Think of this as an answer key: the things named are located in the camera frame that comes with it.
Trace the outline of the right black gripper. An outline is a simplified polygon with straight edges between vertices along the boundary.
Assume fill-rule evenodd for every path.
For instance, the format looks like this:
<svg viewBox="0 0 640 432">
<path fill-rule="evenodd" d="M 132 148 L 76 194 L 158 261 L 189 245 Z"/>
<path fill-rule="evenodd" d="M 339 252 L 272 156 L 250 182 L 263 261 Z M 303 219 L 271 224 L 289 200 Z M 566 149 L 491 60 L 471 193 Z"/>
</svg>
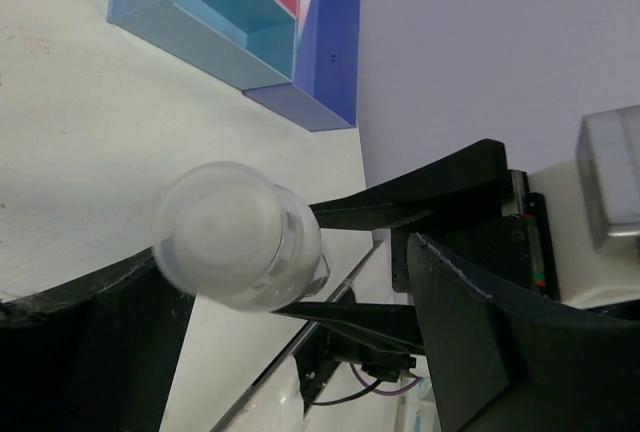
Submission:
<svg viewBox="0 0 640 432">
<path fill-rule="evenodd" d="M 391 230 L 391 283 L 409 293 L 409 235 L 424 233 L 483 270 L 558 301 L 546 202 L 524 196 L 524 210 L 502 214 L 510 183 L 505 145 L 482 139 L 431 164 L 351 196 L 311 206 L 319 225 Z"/>
</svg>

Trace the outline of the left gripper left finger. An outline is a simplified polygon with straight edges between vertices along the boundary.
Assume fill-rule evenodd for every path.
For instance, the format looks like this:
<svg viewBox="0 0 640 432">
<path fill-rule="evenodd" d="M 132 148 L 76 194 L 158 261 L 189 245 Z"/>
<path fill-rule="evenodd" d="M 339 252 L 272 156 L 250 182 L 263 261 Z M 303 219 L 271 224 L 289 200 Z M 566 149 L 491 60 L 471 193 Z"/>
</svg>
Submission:
<svg viewBox="0 0 640 432">
<path fill-rule="evenodd" d="M 159 430 L 194 301 L 144 250 L 2 302 L 2 430 Z"/>
</svg>

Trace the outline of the clear white bottle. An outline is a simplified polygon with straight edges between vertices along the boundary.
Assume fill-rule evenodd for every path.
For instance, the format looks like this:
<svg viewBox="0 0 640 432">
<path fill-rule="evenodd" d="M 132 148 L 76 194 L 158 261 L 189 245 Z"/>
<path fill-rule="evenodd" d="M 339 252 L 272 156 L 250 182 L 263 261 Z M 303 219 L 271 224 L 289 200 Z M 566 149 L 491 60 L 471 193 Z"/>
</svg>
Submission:
<svg viewBox="0 0 640 432">
<path fill-rule="evenodd" d="M 177 289 L 243 312 L 273 312 L 318 294 L 330 268 L 306 202 L 261 172 L 213 162 L 162 200 L 152 253 Z"/>
</svg>

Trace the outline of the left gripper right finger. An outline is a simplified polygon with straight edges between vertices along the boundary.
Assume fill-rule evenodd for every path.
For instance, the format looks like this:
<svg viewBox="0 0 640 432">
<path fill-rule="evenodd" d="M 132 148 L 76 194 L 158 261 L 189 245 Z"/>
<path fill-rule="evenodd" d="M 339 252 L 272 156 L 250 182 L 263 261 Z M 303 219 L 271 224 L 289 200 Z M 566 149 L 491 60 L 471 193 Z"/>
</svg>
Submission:
<svg viewBox="0 0 640 432">
<path fill-rule="evenodd" d="M 430 238 L 410 284 L 445 431 L 635 431 L 639 325 L 533 293 Z"/>
</svg>

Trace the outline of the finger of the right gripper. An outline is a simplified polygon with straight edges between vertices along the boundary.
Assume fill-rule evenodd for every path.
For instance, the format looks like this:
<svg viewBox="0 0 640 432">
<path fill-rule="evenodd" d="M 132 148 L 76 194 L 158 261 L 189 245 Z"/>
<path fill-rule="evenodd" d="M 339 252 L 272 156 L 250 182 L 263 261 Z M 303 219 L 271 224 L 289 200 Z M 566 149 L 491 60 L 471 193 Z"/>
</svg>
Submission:
<svg viewBox="0 0 640 432">
<path fill-rule="evenodd" d="M 316 322 L 378 352 L 425 354 L 416 309 L 410 305 L 297 302 L 275 314 Z"/>
</svg>

